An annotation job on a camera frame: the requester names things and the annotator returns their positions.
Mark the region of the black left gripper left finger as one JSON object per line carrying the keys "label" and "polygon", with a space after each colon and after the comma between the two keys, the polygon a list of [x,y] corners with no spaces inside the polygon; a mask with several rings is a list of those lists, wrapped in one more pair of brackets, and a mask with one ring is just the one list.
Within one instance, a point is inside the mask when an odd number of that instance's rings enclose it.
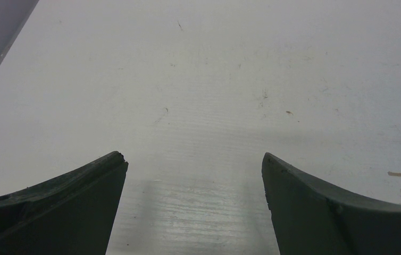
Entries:
{"label": "black left gripper left finger", "polygon": [[0,254],[105,254],[127,169],[114,151],[0,196]]}

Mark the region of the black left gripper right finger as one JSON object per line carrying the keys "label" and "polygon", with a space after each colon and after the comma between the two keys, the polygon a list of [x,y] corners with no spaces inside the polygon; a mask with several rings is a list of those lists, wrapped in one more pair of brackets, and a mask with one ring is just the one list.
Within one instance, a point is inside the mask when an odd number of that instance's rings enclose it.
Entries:
{"label": "black left gripper right finger", "polygon": [[262,178],[281,254],[401,254],[401,205],[350,192],[271,153]]}

